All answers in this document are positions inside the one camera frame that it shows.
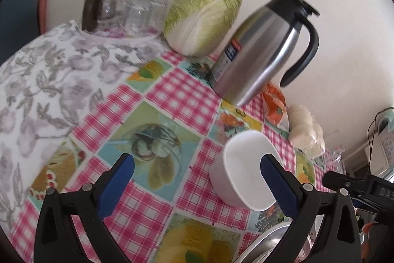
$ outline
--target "white floral fabric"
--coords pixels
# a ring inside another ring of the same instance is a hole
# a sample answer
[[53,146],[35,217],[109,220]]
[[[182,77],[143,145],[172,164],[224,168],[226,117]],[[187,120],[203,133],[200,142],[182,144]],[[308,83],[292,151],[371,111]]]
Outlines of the white floral fabric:
[[7,234],[28,188],[65,137],[166,49],[160,38],[137,47],[99,44],[70,21],[0,66],[0,224]]

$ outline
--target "orange plastic wrapper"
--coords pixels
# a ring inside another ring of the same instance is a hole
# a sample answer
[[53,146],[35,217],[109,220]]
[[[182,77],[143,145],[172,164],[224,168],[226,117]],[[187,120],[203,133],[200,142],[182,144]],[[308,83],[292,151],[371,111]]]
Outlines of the orange plastic wrapper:
[[269,82],[262,89],[263,114],[271,123],[277,126],[286,113],[286,101],[280,89],[272,82]]

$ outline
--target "metal pin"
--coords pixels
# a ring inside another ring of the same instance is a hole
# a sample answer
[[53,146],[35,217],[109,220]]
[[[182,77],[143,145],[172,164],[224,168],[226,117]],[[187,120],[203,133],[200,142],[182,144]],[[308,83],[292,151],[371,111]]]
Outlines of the metal pin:
[[340,192],[343,196],[346,196],[346,195],[349,194],[349,192],[348,192],[347,189],[345,189],[345,188],[341,188],[341,189],[339,190],[339,192]]
[[313,185],[312,185],[312,184],[309,184],[309,183],[305,183],[305,184],[303,185],[303,187],[304,187],[304,190],[306,190],[306,191],[308,191],[308,192],[310,192],[310,191],[313,190]]
[[55,189],[53,187],[47,188],[46,194],[47,195],[52,195],[55,192]]
[[90,191],[93,188],[93,184],[92,183],[86,183],[82,185],[82,190],[83,191]]

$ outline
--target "wire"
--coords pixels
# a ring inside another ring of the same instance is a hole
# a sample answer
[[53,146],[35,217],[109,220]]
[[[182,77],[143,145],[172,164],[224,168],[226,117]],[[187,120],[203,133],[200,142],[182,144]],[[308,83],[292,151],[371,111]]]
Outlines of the wire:
[[[389,109],[394,109],[394,107],[387,107],[387,108],[385,108],[384,110],[378,112],[378,113],[375,115],[375,118],[374,118],[374,120],[372,121],[371,125],[369,125],[369,127],[368,127],[368,130],[367,130],[367,137],[368,137],[368,145],[369,145],[369,148],[370,148],[370,159],[369,159],[369,162],[368,162],[368,170],[367,170],[367,173],[365,174],[364,178],[366,178],[367,175],[371,173],[371,157],[372,157],[372,148],[374,147],[374,138],[375,138],[375,132],[376,132],[376,119],[378,118],[378,116],[379,116],[380,114],[382,114],[382,113],[388,111]],[[374,125],[374,132],[373,132],[373,135],[372,135],[372,143],[371,143],[370,136],[369,136],[369,132],[370,132],[370,129],[371,129],[372,124]]]

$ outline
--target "stainless steel bowl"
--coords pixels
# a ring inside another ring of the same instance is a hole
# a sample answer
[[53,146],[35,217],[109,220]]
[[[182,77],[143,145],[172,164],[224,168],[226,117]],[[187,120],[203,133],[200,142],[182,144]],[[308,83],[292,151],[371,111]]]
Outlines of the stainless steel bowl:
[[[265,231],[239,256],[239,258],[237,258],[237,260],[235,260],[234,263],[263,262],[263,259],[268,257],[268,253],[279,243],[290,224],[291,222],[279,223]],[[305,256],[308,256],[311,248],[312,242],[311,238],[308,236],[302,247]]]

